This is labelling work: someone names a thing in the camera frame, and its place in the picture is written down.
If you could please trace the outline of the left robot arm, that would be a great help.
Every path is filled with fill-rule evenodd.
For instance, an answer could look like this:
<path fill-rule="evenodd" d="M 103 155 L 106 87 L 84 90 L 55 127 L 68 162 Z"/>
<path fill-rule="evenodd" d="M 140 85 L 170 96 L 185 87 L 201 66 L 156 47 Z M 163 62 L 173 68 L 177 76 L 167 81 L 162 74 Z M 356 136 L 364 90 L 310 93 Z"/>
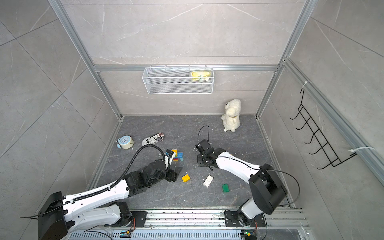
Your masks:
<path fill-rule="evenodd" d="M 31 216 L 38 221 L 38 238 L 60 240 L 80 228 L 128 225 L 132 214 L 123 200 L 144 193 L 162 180 L 176 182 L 182 170 L 181 167 L 171 169 L 174 152 L 166 150 L 160 151 L 160 159 L 130 172 L 143 149 L 145 147 L 136 151 L 122 175 L 110 184 L 73 195 L 51 194 L 39 213 Z"/>

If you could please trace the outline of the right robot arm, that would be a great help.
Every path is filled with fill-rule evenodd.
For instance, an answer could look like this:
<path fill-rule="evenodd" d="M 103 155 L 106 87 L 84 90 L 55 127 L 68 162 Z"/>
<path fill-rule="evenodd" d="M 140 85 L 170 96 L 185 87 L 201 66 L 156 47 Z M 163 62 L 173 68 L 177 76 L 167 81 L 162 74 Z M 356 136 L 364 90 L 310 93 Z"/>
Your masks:
<path fill-rule="evenodd" d="M 277 207 L 281 207 L 282 200 L 288 195 L 288 190 L 279 173 L 294 176 L 275 170 L 271 165 L 255 165 L 243 161 L 231 155 L 228 151 L 214 149 L 208 139 L 199 140 L 196 144 L 199 152 L 197 163 L 199 167 L 208 167 L 225 170 L 246 182 L 252 197 L 245 201 L 237 211 L 230 211 L 228 219 L 235 224 L 249 227 L 253 224 L 255 217 L 267 214 L 270 215 Z"/>

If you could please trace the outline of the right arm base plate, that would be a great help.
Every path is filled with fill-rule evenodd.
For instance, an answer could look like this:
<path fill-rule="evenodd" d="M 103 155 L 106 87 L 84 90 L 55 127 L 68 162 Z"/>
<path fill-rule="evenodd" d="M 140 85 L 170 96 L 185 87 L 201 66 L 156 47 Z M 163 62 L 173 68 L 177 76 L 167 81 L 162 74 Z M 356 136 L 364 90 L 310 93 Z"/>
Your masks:
<path fill-rule="evenodd" d="M 265 218 L 263 214 L 257 215 L 252 219 L 247 218 L 244 214 L 238 211 L 224 210 L 225 225 L 227 228 L 250 228 L 250 227 L 265 227 Z"/>

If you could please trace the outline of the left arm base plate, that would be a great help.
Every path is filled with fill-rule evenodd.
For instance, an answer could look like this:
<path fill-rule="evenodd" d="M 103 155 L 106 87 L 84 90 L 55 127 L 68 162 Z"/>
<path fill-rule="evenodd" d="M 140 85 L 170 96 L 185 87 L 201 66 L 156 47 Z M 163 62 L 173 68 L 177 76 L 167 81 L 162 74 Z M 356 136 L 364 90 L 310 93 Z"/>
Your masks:
<path fill-rule="evenodd" d="M 119 227 L 133 228 L 135 226 L 136 228 L 143 228 L 146 223 L 147 214 L 147 211 L 133 211 L 125 214 L 122 216 Z"/>

